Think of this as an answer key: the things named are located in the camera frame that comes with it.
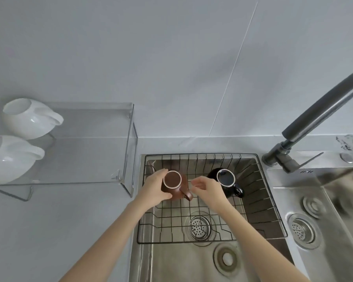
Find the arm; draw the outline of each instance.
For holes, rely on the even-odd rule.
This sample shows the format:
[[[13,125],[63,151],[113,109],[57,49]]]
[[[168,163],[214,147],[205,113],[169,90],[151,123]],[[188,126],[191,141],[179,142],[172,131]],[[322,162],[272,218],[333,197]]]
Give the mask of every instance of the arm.
[[[224,219],[264,282],[309,282],[290,261],[279,253],[226,199],[220,183],[207,177],[191,181],[191,191]]]
[[[59,282],[105,282],[142,215],[172,197],[161,191],[167,169],[149,176],[136,198]]]

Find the person's left hand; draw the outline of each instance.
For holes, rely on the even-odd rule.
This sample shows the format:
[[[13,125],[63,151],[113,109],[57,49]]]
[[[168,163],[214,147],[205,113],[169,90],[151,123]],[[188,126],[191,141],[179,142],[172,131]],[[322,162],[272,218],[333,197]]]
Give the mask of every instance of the person's left hand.
[[[163,200],[171,199],[172,195],[170,193],[161,191],[162,179],[167,172],[167,169],[156,171],[146,178],[143,187],[140,188],[135,200],[145,208],[145,211],[158,205]]]

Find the dish rack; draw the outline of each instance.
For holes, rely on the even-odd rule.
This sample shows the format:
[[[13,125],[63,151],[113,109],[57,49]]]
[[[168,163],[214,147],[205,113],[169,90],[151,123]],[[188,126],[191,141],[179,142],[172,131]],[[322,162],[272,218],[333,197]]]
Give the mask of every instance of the dish rack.
[[[147,155],[143,166],[143,184],[155,171],[168,168],[186,174],[189,188],[192,179],[206,176],[212,169],[229,169],[245,192],[242,199],[228,198],[230,203],[264,238],[287,236],[256,154]],[[204,246],[213,241],[233,240],[235,237],[226,222],[196,195],[190,202],[162,201],[143,215],[137,229],[139,244],[192,242]]]
[[[29,140],[45,156],[0,193],[27,202],[33,186],[120,184],[133,196],[138,136],[132,103],[45,103],[64,118],[47,135]],[[26,198],[2,190],[28,186]]]

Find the hand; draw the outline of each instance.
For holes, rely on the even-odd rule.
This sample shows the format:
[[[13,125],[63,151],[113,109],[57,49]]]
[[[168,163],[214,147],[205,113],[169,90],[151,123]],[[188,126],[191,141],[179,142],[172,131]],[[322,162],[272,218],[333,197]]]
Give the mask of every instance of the hand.
[[[191,181],[191,191],[198,195],[207,206],[219,213],[225,206],[230,205],[226,199],[221,184],[214,179],[200,176]]]
[[[172,195],[170,193],[161,191],[162,180],[167,172],[167,169],[161,169],[150,175],[138,192],[135,201],[144,206],[145,211],[158,205],[163,200],[171,199]]]

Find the white mug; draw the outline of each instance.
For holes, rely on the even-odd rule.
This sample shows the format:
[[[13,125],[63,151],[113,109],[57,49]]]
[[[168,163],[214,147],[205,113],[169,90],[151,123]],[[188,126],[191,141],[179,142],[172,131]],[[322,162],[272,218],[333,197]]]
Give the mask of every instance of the white mug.
[[[21,177],[43,157],[40,147],[16,136],[0,135],[0,185]]]
[[[3,108],[3,121],[15,135],[34,139],[63,123],[63,117],[45,104],[32,99],[16,99]]]

